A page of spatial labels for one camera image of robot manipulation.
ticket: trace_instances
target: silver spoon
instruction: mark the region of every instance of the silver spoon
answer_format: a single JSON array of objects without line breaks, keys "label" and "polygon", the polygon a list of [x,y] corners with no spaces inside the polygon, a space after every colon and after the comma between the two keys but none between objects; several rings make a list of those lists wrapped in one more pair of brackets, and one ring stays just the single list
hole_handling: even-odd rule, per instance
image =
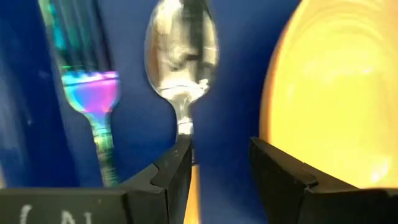
[{"label": "silver spoon", "polygon": [[[190,105],[213,83],[218,43],[206,0],[160,0],[146,35],[150,84],[174,107],[178,135],[193,134]],[[198,223],[198,169],[192,167],[185,223]]]}]

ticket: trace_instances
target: iridescent fork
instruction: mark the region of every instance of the iridescent fork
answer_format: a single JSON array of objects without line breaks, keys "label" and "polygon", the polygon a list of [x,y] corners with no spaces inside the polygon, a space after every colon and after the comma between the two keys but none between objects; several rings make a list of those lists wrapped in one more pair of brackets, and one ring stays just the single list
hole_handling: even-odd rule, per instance
[{"label": "iridescent fork", "polygon": [[96,1],[40,0],[47,37],[69,104],[88,118],[103,184],[118,184],[108,115],[118,101],[118,74],[112,69]]}]

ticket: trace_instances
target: spoon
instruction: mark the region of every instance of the spoon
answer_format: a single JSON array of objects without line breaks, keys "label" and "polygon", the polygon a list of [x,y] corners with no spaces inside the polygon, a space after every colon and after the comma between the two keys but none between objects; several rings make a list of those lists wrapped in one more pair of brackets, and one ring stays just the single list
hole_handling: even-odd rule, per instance
[{"label": "spoon", "polygon": [[112,68],[96,1],[40,0],[47,36],[62,76],[65,96],[90,122],[104,186],[118,184],[108,116],[118,102],[118,74]]},{"label": "spoon", "polygon": [[[206,0],[160,0],[145,40],[147,76],[153,89],[170,102],[178,135],[192,137],[190,105],[214,81],[218,62],[216,27]],[[184,223],[200,223],[198,166],[192,179]]]}]

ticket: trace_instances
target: black plastic holder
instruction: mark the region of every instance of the black plastic holder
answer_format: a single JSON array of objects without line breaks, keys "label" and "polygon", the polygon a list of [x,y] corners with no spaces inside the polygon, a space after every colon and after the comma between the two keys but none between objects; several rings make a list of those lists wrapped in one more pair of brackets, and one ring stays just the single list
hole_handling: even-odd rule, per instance
[{"label": "black plastic holder", "polygon": [[4,224],[181,224],[192,171],[192,141],[179,136],[158,161],[109,189],[0,190]]},{"label": "black plastic holder", "polygon": [[398,189],[358,189],[258,138],[250,158],[269,224],[398,223]]}]

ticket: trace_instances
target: blue background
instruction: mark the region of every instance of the blue background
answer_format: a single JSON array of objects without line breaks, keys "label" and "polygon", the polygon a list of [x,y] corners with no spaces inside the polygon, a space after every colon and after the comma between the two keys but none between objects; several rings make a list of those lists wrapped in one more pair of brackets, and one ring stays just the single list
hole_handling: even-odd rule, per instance
[{"label": "blue background", "polygon": [[[172,107],[150,87],[144,69],[145,33],[157,1],[99,1],[121,80],[121,98],[111,115],[111,126],[117,168],[127,179],[172,146],[176,121]],[[259,103],[268,61],[298,3],[211,2],[220,44],[217,79],[192,108],[203,223],[266,222],[251,176],[249,137],[258,135]],[[0,52],[5,55],[2,59],[19,86],[13,90],[23,96],[20,101],[24,103],[17,107],[28,111],[21,113],[29,157],[24,183],[99,186],[90,125],[68,105],[59,75],[51,72],[37,2],[1,1],[0,37]],[[16,169],[12,164],[4,166]]]}]

